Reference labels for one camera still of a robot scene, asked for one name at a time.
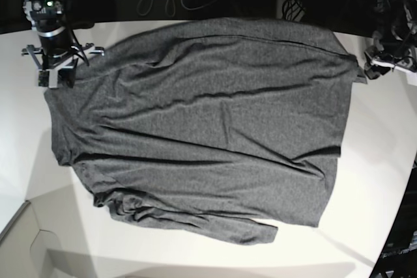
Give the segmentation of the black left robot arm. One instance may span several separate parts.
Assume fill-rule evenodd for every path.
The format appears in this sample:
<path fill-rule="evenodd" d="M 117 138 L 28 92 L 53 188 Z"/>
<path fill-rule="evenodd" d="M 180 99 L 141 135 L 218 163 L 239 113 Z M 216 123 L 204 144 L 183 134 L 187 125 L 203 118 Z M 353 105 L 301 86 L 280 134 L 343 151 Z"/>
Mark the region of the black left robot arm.
<path fill-rule="evenodd" d="M 377 28 L 364 51 L 364 72 L 377 79 L 388 72 L 405 74 L 416 86 L 416 0 L 377 0 Z"/>

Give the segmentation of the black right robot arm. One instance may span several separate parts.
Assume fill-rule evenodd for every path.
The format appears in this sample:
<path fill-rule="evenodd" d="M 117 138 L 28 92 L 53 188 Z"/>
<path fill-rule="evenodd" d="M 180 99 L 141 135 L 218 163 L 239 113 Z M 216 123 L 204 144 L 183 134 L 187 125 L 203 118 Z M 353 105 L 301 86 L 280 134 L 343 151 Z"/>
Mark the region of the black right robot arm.
<path fill-rule="evenodd" d="M 78 42 L 66 16 L 66 4 L 67 0 L 23 0 L 23 11 L 41 46 L 28 45 L 21 55 L 32 58 L 41 78 L 73 78 L 80 59 L 88 64 L 88 54 L 105 54 L 102 47 Z"/>

